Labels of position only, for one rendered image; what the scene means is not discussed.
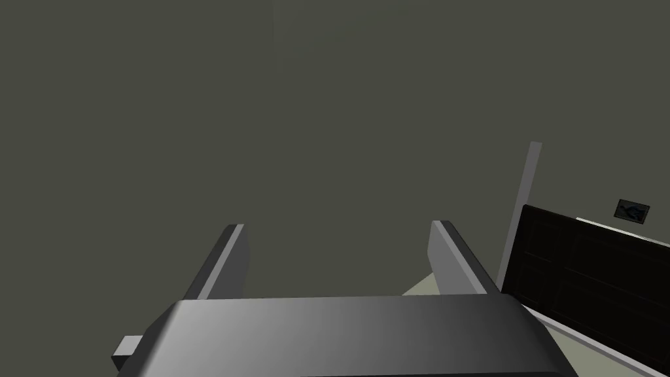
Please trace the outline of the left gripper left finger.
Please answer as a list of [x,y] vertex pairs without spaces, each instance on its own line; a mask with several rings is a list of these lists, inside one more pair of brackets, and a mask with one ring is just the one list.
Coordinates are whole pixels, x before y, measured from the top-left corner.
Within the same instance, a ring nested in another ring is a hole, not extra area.
[[247,227],[244,224],[228,225],[183,298],[185,300],[243,298],[249,263]]

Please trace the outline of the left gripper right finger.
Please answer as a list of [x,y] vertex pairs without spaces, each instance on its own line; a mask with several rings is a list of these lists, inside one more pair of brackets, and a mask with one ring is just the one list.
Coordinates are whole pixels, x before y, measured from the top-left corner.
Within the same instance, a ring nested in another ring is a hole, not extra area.
[[500,293],[491,276],[449,221],[431,222],[427,257],[441,295]]

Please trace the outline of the dark panelled door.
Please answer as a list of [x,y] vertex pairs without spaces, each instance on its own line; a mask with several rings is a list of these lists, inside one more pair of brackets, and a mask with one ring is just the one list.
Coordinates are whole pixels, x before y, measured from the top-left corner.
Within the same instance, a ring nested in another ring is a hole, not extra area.
[[526,205],[502,292],[670,374],[670,247]]

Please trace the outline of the small framed wall picture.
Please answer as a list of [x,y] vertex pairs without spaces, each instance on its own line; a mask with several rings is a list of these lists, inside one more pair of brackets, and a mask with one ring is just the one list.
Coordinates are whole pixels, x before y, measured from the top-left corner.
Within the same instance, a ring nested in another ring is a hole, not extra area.
[[644,224],[649,211],[650,206],[646,204],[619,199],[614,211],[614,217],[637,224]]

